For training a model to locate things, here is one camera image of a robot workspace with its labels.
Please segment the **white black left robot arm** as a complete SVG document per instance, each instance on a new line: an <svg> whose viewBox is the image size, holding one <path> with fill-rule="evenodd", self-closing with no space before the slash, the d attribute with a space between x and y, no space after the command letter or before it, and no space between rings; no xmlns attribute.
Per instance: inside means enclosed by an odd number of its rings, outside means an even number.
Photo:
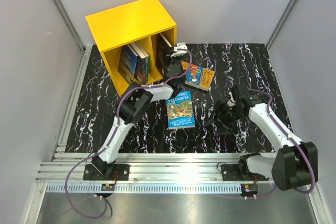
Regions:
<svg viewBox="0 0 336 224"><path fill-rule="evenodd" d="M186 81L187 71L183 70L180 57L185 54L189 54L190 60L187 66L189 69L192 54L186 44L177 44L166 55L169 65L163 82L151 85L133 82L120 97L111 130L102 147L92 156L95 175L100 180L108 180L112 177L113 166L121 144L131 128L145 115L151 103L172 99L181 91Z"/></svg>

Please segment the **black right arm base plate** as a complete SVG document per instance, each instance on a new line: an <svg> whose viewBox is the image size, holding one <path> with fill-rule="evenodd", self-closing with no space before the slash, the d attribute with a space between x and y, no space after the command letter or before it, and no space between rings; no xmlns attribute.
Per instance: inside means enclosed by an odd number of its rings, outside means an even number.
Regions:
<svg viewBox="0 0 336 224"><path fill-rule="evenodd" d="M268 181L269 178L260 174L243 174L237 164L219 165L223 181Z"/></svg>

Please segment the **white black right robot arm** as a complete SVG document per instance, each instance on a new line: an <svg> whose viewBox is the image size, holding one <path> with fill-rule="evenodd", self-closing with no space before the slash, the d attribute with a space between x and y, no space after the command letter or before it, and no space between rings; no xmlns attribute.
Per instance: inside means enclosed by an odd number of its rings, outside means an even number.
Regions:
<svg viewBox="0 0 336 224"><path fill-rule="evenodd" d="M272 95L247 88L244 84L231 88L225 101L217 101L204 126L216 125L218 135L230 135L234 124L248 118L273 146L276 156L260 153L239 158L238 176L251 180L262 175L274 181L282 191L294 189L302 194L313 192L318 181L318 149L290 131L271 109Z"/></svg>

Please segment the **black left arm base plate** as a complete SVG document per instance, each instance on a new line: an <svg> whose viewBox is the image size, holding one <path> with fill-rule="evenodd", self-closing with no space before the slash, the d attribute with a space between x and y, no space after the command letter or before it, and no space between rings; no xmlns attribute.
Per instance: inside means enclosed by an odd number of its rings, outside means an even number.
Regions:
<svg viewBox="0 0 336 224"><path fill-rule="evenodd" d="M130 173L130 165L114 164L107 168L104 173L100 173L92 164L85 166L83 180L117 180L128 181Z"/></svg>

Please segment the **blue Animal Farm book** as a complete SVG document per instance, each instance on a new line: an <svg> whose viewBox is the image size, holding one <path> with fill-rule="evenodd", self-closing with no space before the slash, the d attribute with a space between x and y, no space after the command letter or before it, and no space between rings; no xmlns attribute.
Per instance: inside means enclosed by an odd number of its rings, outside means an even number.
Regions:
<svg viewBox="0 0 336 224"><path fill-rule="evenodd" d="M121 47L119 66L123 69L130 80L133 81L138 61L138 54L127 44Z"/></svg>

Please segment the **dark Three book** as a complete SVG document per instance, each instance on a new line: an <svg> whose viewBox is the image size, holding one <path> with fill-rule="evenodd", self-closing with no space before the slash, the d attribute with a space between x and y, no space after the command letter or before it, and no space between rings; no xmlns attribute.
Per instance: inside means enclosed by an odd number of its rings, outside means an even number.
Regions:
<svg viewBox="0 0 336 224"><path fill-rule="evenodd" d="M162 33L159 33L156 43L156 67L162 76L166 74L170 55L173 52L172 49L173 47L168 39Z"/></svg>

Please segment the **light blue treehouse book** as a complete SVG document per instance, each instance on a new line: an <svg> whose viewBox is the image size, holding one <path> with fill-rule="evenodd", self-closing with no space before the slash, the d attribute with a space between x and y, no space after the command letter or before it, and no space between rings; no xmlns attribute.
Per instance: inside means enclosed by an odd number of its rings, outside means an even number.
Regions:
<svg viewBox="0 0 336 224"><path fill-rule="evenodd" d="M166 108L169 130L195 127L191 91L181 91L176 97L166 100Z"/></svg>

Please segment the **orange 130-storey treehouse book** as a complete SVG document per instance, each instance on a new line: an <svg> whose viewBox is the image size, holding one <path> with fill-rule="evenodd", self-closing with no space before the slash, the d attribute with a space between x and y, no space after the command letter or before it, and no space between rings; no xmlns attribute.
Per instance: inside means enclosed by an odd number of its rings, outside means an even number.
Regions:
<svg viewBox="0 0 336 224"><path fill-rule="evenodd" d="M186 73L185 84L204 91L208 91L214 79L215 71L191 64Z"/></svg>

